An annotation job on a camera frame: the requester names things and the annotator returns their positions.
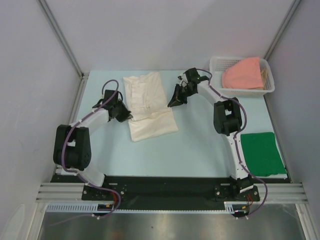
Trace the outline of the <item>cream white t shirt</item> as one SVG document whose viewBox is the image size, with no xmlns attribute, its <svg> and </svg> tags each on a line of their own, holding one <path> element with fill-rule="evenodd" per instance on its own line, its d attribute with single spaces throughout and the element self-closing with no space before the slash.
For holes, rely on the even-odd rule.
<svg viewBox="0 0 320 240">
<path fill-rule="evenodd" d="M 128 124 L 133 142 L 178 131 L 159 72 L 124 77 L 123 84 L 126 105 L 132 115 Z"/>
</svg>

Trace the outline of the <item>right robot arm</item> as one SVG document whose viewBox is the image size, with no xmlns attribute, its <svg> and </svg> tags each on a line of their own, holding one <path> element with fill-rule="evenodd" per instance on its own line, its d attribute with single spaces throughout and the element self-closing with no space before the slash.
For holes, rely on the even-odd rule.
<svg viewBox="0 0 320 240">
<path fill-rule="evenodd" d="M 188 97 L 195 94 L 208 100 L 213 106 L 213 127 L 222 137 L 228 153 L 230 197 L 237 201 L 250 201 L 258 191 L 255 189 L 254 177 L 248 170 L 241 145 L 240 132 L 247 125 L 247 120 L 242 119 L 241 114 L 244 108 L 237 98 L 223 96 L 212 86 L 212 73 L 205 71 L 209 74 L 206 76 L 200 75 L 200 71 L 194 67 L 178 76 L 179 82 L 175 85 L 167 106 L 172 108 L 185 105 Z"/>
</svg>

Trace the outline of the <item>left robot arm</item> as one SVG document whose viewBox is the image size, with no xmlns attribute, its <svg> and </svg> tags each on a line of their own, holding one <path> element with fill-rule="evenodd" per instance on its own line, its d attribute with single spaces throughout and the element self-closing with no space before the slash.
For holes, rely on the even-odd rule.
<svg viewBox="0 0 320 240">
<path fill-rule="evenodd" d="M 112 119 L 122 123 L 131 118 L 131 112 L 123 103 L 122 93 L 105 90 L 103 98 L 92 107 L 87 116 L 70 125 L 61 124 L 57 127 L 54 163 L 62 166 L 65 172 L 75 174 L 83 178 L 85 183 L 94 185 L 93 194 L 98 199 L 107 199 L 111 188 L 103 183 L 105 175 L 92 160 L 91 135 Z"/>
</svg>

